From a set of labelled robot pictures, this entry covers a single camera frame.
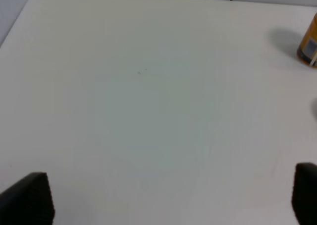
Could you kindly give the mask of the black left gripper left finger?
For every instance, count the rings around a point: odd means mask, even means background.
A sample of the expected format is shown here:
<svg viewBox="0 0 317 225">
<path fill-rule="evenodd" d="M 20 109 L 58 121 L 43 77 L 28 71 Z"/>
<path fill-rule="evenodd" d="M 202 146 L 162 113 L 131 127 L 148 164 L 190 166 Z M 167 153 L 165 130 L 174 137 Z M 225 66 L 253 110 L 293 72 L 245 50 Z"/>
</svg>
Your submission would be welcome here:
<svg viewBox="0 0 317 225">
<path fill-rule="evenodd" d="M 52 192 L 45 172 L 33 172 L 0 194 L 2 225 L 52 225 Z"/>
</svg>

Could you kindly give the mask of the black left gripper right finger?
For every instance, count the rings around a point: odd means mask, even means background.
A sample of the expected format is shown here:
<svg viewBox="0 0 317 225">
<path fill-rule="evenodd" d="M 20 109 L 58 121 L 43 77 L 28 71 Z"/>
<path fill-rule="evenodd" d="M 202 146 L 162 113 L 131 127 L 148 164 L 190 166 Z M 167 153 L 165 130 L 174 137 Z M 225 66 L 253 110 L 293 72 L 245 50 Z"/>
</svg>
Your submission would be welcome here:
<svg viewBox="0 0 317 225">
<path fill-rule="evenodd" d="M 317 166 L 298 163 L 295 167 L 292 208 L 300 225 L 317 224 Z"/>
</svg>

